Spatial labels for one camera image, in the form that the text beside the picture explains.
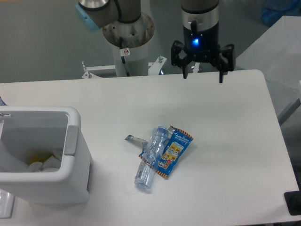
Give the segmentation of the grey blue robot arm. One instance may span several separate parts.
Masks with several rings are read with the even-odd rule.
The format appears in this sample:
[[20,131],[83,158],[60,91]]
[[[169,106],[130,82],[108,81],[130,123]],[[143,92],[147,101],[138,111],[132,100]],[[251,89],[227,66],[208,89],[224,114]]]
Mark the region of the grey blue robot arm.
[[[221,48],[218,43],[219,2],[182,0],[180,5],[184,42],[173,42],[171,64],[187,78],[191,62],[209,63],[223,81],[235,68],[235,51],[233,44]],[[139,0],[80,0],[76,11],[90,30],[102,30],[113,48],[118,77],[149,74],[146,52],[155,24],[142,12]]]

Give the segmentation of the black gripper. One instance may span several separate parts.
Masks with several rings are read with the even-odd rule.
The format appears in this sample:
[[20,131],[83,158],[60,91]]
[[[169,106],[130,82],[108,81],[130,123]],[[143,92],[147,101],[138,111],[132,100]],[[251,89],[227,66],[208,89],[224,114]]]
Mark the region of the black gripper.
[[171,47],[171,64],[182,69],[183,78],[188,77],[188,64],[192,61],[209,63],[219,71],[219,83],[223,83],[224,76],[232,72],[236,66],[235,45],[228,44],[220,48],[218,44],[219,24],[192,34],[183,27],[185,45],[175,40]]

